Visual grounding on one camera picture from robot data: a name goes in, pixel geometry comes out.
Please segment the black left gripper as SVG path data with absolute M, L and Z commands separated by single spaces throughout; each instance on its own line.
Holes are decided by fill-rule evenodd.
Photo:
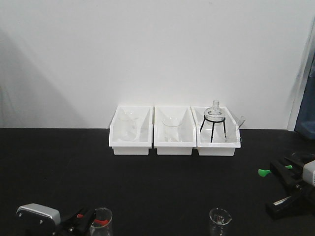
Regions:
M 95 220 L 95 209 L 81 208 L 61 216 L 61 224 L 36 221 L 26 226 L 26 236 L 85 236 Z

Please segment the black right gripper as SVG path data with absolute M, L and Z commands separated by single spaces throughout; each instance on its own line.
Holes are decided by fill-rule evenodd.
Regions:
M 301 160 L 293 157 L 271 161 L 272 174 L 286 190 L 293 191 L 292 196 L 265 204 L 266 212 L 272 219 L 293 215 L 315 215 L 315 188 L 302 179 L 304 165 Z

